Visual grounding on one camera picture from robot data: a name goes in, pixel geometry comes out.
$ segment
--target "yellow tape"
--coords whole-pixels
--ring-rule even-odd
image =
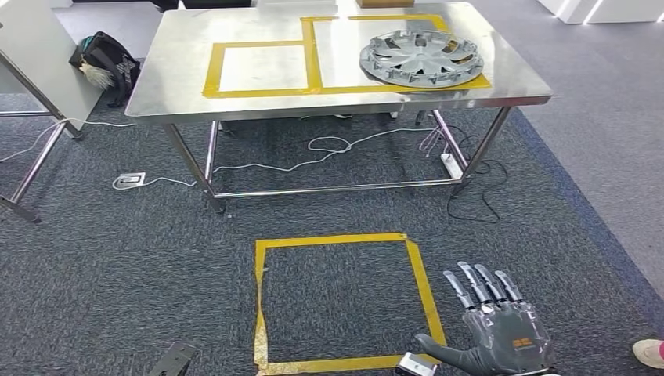
[[[431,21],[438,30],[449,32],[445,21],[439,14],[377,14],[372,16],[350,16],[348,19],[356,21],[426,20]]]
[[[332,20],[338,20],[338,19],[339,19],[339,17],[337,17],[337,16],[300,17],[300,21],[307,21],[307,22],[332,21]]]
[[[257,297],[256,332],[254,334],[254,362],[258,365],[258,376],[276,376],[280,374],[300,374],[313,372],[357,371],[394,367],[401,355],[367,356],[362,358],[310,360],[304,362],[268,363],[268,339],[265,318],[262,311],[262,281],[265,268],[265,256],[268,248],[300,247],[305,245],[343,244],[358,242],[404,241],[413,275],[417,282],[424,314],[431,336],[446,345],[445,333],[442,329],[440,316],[435,307],[433,294],[429,287],[424,264],[417,244],[408,240],[404,233],[368,233],[354,235],[334,235],[328,237],[296,237],[290,239],[265,239],[256,241],[255,274]],[[421,354],[433,363],[440,363],[430,356]]]
[[[292,237],[290,239],[257,240],[266,248],[301,247],[303,245],[359,243],[371,241],[401,241],[404,233],[363,233],[358,235],[333,235],[329,237]]]
[[[336,16],[313,16],[302,17],[301,41],[274,41],[274,42],[230,42],[215,43],[212,46],[212,56],[210,66],[207,69],[207,77],[203,89],[203,96],[206,98],[264,98],[270,96],[307,96],[316,94],[346,94],[346,93],[365,93],[365,92],[427,92],[441,90],[468,90],[490,88],[491,83],[484,74],[480,74],[476,79],[461,85],[450,86],[437,89],[419,89],[409,88],[399,85],[367,85],[367,86],[344,86],[344,87],[323,87],[323,79],[320,74],[320,62],[318,57],[318,48],[316,47],[316,33],[314,22],[337,20]],[[440,31],[449,29],[442,17],[438,14],[395,14],[395,15],[372,15],[372,16],[351,16],[349,20],[428,20]],[[278,45],[302,45],[305,49],[305,65],[307,70],[307,88],[303,89],[259,89],[259,90],[232,90],[220,91],[220,80],[222,76],[222,66],[224,51],[226,48],[247,48],[247,47],[269,47]]]
[[[305,62],[307,66],[307,84],[309,94],[318,94],[323,87],[323,79],[320,77],[320,65],[318,61],[318,48],[316,47],[316,33],[313,22],[300,19],[302,23],[302,37],[305,43]]]
[[[268,335],[265,330],[262,306],[263,268],[265,267],[265,253],[267,252],[265,244],[265,240],[256,241],[255,273],[256,290],[258,291],[256,297],[256,332],[254,333],[254,363],[256,364],[268,363]]]
[[[218,92],[219,82],[222,80],[222,67],[224,63],[224,46],[219,43],[212,45],[210,65],[207,66],[207,77],[203,87],[203,95],[206,92]]]
[[[417,244],[411,240],[406,240],[406,249],[408,250],[408,256],[410,258],[410,265],[413,266],[417,289],[420,291],[422,308],[424,308],[424,315],[427,317],[431,337],[441,345],[447,345],[445,334],[442,331],[440,316],[438,315],[438,310],[435,308],[434,295],[431,293],[431,286],[429,286],[427,272],[424,270],[420,249]]]

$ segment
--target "cardboard box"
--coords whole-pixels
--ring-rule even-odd
[[[410,8],[415,0],[357,0],[360,8]]]

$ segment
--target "black cable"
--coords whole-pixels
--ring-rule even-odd
[[[471,159],[470,150],[471,150],[471,148],[474,148],[474,146],[475,146],[474,144],[470,143],[470,140],[473,139],[473,138],[479,140],[477,135],[468,135],[463,129],[455,127],[453,125],[448,125],[447,127],[452,128],[452,129],[456,129],[458,132],[460,132],[464,136],[462,138],[462,140],[459,141],[459,143],[457,145],[461,149],[461,153],[463,154],[463,157],[466,159],[466,161],[470,161],[470,159]],[[500,215],[491,206],[489,201],[486,199],[486,194],[493,191],[493,190],[495,190],[499,186],[502,186],[504,183],[506,183],[507,180],[510,178],[510,174],[507,172],[507,169],[505,168],[504,164],[502,164],[502,163],[500,163],[496,160],[493,160],[493,159],[485,159],[482,162],[480,162],[480,165],[475,169],[474,174],[477,174],[477,175],[489,174],[492,171],[491,164],[489,162],[492,162],[493,164],[500,167],[500,169],[503,170],[503,173],[505,174],[505,177],[502,181],[490,186],[487,190],[482,192],[482,202],[489,209],[489,211],[493,215],[494,220],[463,217],[461,215],[453,214],[452,211],[450,210],[450,203],[453,200],[456,200],[458,198],[457,194],[459,194],[460,192],[463,192],[467,188],[468,185],[472,184],[473,180],[471,180],[466,186],[463,186],[461,188],[461,190],[459,192],[457,192],[455,195],[451,195],[449,197],[449,199],[447,200],[447,205],[446,205],[447,215],[449,215],[450,217],[452,217],[454,219],[459,219],[461,221],[483,222],[483,223],[489,223],[489,224],[496,224],[496,223],[500,222]]]
[[[500,215],[499,215],[498,212],[497,212],[497,211],[491,206],[491,204],[489,203],[489,201],[486,199],[486,194],[489,193],[489,192],[491,192],[491,191],[493,191],[493,190],[495,190],[495,189],[498,188],[499,186],[502,186],[504,183],[506,183],[507,180],[510,178],[510,175],[509,175],[509,173],[507,172],[507,169],[505,168],[505,166],[504,166],[502,163],[500,163],[500,162],[498,162],[498,161],[496,161],[496,160],[493,160],[493,159],[486,159],[486,160],[482,161],[481,165],[486,166],[486,170],[483,171],[483,172],[475,171],[475,173],[476,173],[476,174],[479,174],[479,175],[489,174],[489,173],[491,172],[491,170],[492,170],[492,169],[491,169],[491,164],[490,164],[489,162],[492,162],[492,163],[494,163],[495,165],[499,166],[500,169],[502,169],[502,170],[503,170],[503,173],[505,174],[505,178],[504,178],[502,181],[500,181],[499,183],[496,183],[496,184],[490,186],[487,190],[485,190],[484,192],[482,192],[482,202],[484,202],[484,205],[485,205],[485,206],[491,211],[491,214],[493,215],[494,220],[480,219],[480,218],[470,218],[470,217],[462,217],[461,215],[453,214],[452,211],[450,210],[450,203],[458,198],[458,196],[456,196],[456,195],[454,195],[454,196],[450,196],[449,199],[447,200],[447,215],[449,215],[450,217],[452,217],[452,218],[454,218],[454,219],[459,219],[459,220],[461,220],[461,221],[483,222],[483,223],[490,223],[490,224],[496,224],[496,223],[500,222]]]

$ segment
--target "table top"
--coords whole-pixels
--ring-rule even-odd
[[[302,3],[164,14],[126,114],[141,123],[285,118],[546,103],[549,86],[466,2],[359,9]],[[444,90],[386,85],[359,51],[393,30],[445,30],[478,46],[475,81]]]

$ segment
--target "floor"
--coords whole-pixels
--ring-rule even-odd
[[[103,97],[89,120],[129,122],[108,101]],[[469,135],[485,132],[495,115],[496,109],[443,112]],[[357,140],[386,128],[412,128],[415,116],[232,121],[234,136],[219,137],[216,161],[291,166],[319,156],[306,148],[314,137]],[[24,123],[8,124],[0,150],[26,132]],[[37,119],[30,130],[49,125]],[[180,127],[199,160],[208,126]],[[290,173],[225,171],[215,175],[221,180],[215,185],[283,189],[440,178],[437,158],[413,152],[427,133],[377,137],[329,163]],[[471,144],[464,144],[468,153]],[[338,147],[334,140],[317,146]],[[234,200],[224,215],[215,215],[199,190],[178,184],[111,189],[112,178],[126,171],[191,180],[162,129],[88,126],[81,142],[57,143],[24,200],[38,208],[43,223],[0,211],[0,374],[144,376],[173,341],[197,348],[187,376],[256,374],[256,269],[262,270],[270,362],[417,351],[413,335],[431,333],[431,310],[420,303],[416,264],[402,240],[269,247],[263,267],[254,264],[257,239],[372,233],[404,233],[417,244],[450,346],[468,349],[473,341],[443,271],[456,271],[463,283],[456,263],[482,262],[509,273],[536,305],[561,374],[661,374],[638,363],[631,344],[664,335],[664,301],[519,110],[488,159],[502,163],[507,181],[502,168],[488,162],[491,170],[483,169],[449,206],[449,189],[426,187]],[[3,177],[17,167],[0,165]],[[478,221],[497,220],[483,194],[498,223]],[[441,374],[465,375],[448,366]]]
[[[470,0],[553,88],[524,113],[664,297],[664,23],[565,25],[535,0]],[[74,39],[97,30],[146,56],[148,2],[57,9]]]

